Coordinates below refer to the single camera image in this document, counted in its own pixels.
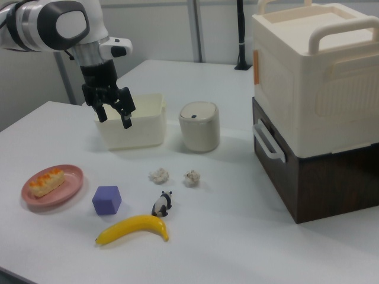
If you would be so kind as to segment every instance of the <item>dark brown box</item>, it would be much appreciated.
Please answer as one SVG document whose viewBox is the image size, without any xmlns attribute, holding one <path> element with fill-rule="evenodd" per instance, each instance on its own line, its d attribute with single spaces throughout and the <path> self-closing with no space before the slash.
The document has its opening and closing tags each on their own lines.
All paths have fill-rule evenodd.
<svg viewBox="0 0 379 284">
<path fill-rule="evenodd" d="M 253 98 L 254 124 L 258 119 L 283 150 L 286 162 L 269 159 L 256 138 L 255 154 L 296 223 L 379 205 L 379 143 L 301 159 Z"/>
</svg>

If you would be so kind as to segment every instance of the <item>black pole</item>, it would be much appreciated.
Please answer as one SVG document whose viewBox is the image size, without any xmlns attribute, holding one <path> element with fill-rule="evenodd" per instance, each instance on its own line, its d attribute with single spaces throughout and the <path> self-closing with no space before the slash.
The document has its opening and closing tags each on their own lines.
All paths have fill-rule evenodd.
<svg viewBox="0 0 379 284">
<path fill-rule="evenodd" d="M 246 63 L 245 57 L 245 15 L 243 14 L 243 0 L 237 0 L 237 16 L 238 16 L 238 42 L 239 55 L 236 70 L 249 70 L 251 65 Z"/>
</svg>

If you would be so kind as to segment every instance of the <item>lid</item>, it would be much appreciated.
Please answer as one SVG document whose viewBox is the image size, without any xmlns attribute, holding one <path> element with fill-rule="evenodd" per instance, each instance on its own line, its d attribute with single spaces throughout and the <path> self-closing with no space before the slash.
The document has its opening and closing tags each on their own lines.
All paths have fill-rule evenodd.
<svg viewBox="0 0 379 284">
<path fill-rule="evenodd" d="M 319 50 L 369 43 L 372 40 L 371 30 L 348 29 L 351 19 L 365 21 L 367 16 L 341 4 L 313 5 L 253 17 L 299 54 L 309 53 L 311 35 L 320 27 L 332 30 L 333 25 L 346 26 L 343 32 L 327 33 L 329 36 L 319 41 Z"/>
<path fill-rule="evenodd" d="M 212 102 L 192 102 L 183 107 L 180 116 L 188 121 L 211 120 L 217 112 L 217 106 Z"/>
</svg>

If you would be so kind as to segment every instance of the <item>crate handle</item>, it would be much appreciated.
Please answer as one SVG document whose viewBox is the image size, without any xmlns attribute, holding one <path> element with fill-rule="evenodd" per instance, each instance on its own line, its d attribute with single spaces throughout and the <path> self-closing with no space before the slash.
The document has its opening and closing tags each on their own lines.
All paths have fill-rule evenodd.
<svg viewBox="0 0 379 284">
<path fill-rule="evenodd" d="M 277 0 L 259 0 L 258 1 L 258 15 L 264 15 L 266 4 Z M 312 0 L 304 0 L 304 6 L 311 6 Z"/>
<path fill-rule="evenodd" d="M 268 147 L 266 146 L 265 142 L 263 141 L 260 133 L 258 132 L 259 130 L 265 136 L 265 138 L 270 143 L 272 148 L 274 148 L 276 153 L 271 153 L 271 151 L 268 149 Z M 259 119 L 258 123 L 254 124 L 253 133 L 254 133 L 256 140 L 259 142 L 259 144 L 263 148 L 264 152 L 266 153 L 267 157 L 269 157 L 270 159 L 281 159 L 282 162 L 285 163 L 285 156 L 284 156 L 282 149 L 280 149 L 280 146 L 278 145 L 278 143 L 275 141 L 275 139 L 270 134 L 270 132 L 268 132 L 268 130 L 267 130 L 267 128 L 266 128 L 266 126 L 262 120 Z"/>
<path fill-rule="evenodd" d="M 374 28 L 372 33 L 372 40 L 379 40 L 379 18 L 375 16 L 367 16 L 359 19 L 351 19 L 345 22 L 339 22 L 336 24 L 324 25 L 318 27 L 312 33 L 309 38 L 309 54 L 314 55 L 319 52 L 320 40 L 323 37 L 331 34 L 345 33 L 347 31 L 357 31 L 366 28 Z"/>
</svg>

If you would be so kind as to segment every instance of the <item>cake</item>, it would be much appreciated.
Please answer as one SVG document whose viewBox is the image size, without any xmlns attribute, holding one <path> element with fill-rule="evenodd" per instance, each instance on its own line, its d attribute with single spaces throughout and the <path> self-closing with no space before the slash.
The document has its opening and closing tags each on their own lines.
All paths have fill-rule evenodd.
<svg viewBox="0 0 379 284">
<path fill-rule="evenodd" d="M 52 169 L 29 183 L 31 193 L 36 197 L 42 197 L 56 189 L 65 181 L 65 173 L 58 168 Z"/>
</svg>

